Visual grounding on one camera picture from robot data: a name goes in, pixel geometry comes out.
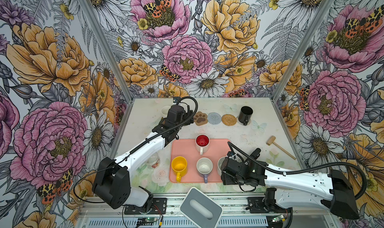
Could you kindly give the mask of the paw shaped cork coaster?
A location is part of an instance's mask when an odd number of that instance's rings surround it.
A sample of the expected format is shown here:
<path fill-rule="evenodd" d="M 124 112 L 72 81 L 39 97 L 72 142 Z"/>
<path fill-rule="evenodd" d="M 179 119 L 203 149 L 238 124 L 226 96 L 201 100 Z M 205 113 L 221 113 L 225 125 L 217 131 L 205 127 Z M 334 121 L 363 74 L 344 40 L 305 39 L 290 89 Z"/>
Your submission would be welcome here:
<path fill-rule="evenodd" d="M 194 117 L 194 123 L 197 125 L 197 126 L 203 126 L 203 125 L 206 125 L 208 123 L 208 115 L 206 113 L 203 113 L 201 111 L 198 111 Z"/>

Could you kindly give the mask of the rattan woven round coaster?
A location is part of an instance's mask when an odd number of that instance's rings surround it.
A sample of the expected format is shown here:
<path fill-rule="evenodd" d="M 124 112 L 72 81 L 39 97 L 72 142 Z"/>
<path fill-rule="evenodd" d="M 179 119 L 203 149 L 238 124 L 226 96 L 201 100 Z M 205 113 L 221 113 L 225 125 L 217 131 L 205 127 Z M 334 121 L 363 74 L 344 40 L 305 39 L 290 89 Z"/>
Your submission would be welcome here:
<path fill-rule="evenodd" d="M 230 114 L 225 114 L 222 116 L 222 123 L 226 126 L 234 126 L 237 123 L 237 118 Z"/>

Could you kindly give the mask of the black mug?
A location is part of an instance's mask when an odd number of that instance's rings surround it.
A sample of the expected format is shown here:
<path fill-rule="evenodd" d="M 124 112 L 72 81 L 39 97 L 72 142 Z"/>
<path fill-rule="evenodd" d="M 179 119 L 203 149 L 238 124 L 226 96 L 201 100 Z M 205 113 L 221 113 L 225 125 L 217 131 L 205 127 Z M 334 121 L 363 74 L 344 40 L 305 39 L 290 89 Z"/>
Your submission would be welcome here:
<path fill-rule="evenodd" d="M 252 115 L 253 109 L 249 106 L 243 106 L 238 116 L 238 122 L 243 126 L 247 126 L 251 121 Z"/>

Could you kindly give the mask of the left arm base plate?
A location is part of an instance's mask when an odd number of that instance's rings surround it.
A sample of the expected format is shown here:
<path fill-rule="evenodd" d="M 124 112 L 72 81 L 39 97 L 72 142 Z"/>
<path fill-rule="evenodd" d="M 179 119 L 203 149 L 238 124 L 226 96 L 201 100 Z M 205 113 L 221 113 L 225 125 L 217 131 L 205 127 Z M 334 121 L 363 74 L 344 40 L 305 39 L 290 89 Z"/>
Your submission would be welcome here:
<path fill-rule="evenodd" d="M 127 205 L 124 208 L 125 215 L 164 215 L 167 209 L 167 198 L 149 198 L 142 206 Z"/>

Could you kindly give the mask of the grey woven round coaster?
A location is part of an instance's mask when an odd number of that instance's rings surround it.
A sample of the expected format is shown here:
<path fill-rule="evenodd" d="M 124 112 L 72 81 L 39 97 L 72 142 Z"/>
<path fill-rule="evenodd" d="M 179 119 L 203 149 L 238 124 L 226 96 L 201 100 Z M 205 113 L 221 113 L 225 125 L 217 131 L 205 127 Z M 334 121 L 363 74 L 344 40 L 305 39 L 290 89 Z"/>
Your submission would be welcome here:
<path fill-rule="evenodd" d="M 208 114 L 207 120 L 211 125 L 219 125 L 222 122 L 222 117 L 216 112 L 211 112 Z"/>

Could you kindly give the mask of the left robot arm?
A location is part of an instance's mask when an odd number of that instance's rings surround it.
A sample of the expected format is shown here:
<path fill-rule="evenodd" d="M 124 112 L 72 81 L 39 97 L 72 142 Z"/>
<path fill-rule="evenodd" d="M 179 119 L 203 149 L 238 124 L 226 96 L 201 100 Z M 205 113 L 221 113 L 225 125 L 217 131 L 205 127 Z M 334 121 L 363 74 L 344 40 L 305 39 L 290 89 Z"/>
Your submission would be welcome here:
<path fill-rule="evenodd" d="M 131 185 L 134 172 L 155 153 L 165 148 L 183 126 L 191 125 L 197 109 L 181 106 L 187 97 L 174 98 L 174 104 L 165 118 L 161 119 L 151 133 L 130 151 L 114 159 L 103 159 L 96 172 L 92 191 L 112 209 L 122 206 L 133 207 L 141 213 L 148 213 L 153 205 L 153 194 L 144 188 Z"/>

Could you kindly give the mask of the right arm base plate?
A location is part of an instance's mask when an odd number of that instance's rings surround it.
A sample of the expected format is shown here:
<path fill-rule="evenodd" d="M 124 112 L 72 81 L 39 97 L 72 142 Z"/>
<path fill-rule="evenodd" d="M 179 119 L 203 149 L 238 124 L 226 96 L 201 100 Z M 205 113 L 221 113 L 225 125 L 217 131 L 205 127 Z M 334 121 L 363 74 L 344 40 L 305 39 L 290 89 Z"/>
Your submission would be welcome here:
<path fill-rule="evenodd" d="M 282 208 L 278 206 L 274 198 L 266 197 L 248 197 L 248 207 L 246 210 L 249 210 L 251 214 L 269 214 L 269 213 L 284 213 L 290 214 L 292 208 Z"/>

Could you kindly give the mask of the white mug off tray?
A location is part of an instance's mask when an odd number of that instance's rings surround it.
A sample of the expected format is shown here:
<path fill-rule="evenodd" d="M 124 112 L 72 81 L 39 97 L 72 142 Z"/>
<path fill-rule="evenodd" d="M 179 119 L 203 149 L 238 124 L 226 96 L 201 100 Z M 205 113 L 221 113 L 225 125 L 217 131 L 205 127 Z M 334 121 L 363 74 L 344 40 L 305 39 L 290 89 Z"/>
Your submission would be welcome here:
<path fill-rule="evenodd" d="M 163 118 L 166 118 L 168 116 L 168 112 L 169 112 L 170 108 L 171 108 L 171 106 L 167 105 L 161 109 L 161 114 L 162 114 Z"/>

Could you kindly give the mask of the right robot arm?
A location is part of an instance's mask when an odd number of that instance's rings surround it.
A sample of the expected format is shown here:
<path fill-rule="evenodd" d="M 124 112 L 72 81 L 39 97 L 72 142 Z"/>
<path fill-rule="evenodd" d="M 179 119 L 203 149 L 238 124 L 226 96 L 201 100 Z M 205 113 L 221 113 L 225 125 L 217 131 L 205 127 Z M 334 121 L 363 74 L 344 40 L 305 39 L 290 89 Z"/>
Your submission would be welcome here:
<path fill-rule="evenodd" d="M 221 179 L 224 185 L 266 188 L 263 197 L 248 198 L 251 213 L 282 213 L 294 207 L 323 209 L 348 220 L 359 219 L 357 200 L 366 192 L 368 179 L 362 169 L 346 162 L 333 162 L 292 171 L 258 161 L 261 150 L 246 154 L 231 142 L 223 161 Z M 360 190 L 354 188 L 346 176 L 335 167 L 355 170 L 362 178 Z"/>

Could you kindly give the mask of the yellow mug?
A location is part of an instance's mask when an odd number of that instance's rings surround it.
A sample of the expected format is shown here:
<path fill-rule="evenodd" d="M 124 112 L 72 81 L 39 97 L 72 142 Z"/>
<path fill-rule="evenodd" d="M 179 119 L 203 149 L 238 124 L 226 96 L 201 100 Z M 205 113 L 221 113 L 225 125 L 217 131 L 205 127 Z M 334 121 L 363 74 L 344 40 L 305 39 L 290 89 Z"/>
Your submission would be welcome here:
<path fill-rule="evenodd" d="M 172 170 L 176 176 L 176 182 L 180 183 L 188 172 L 188 162 L 184 157 L 176 157 L 171 163 Z"/>

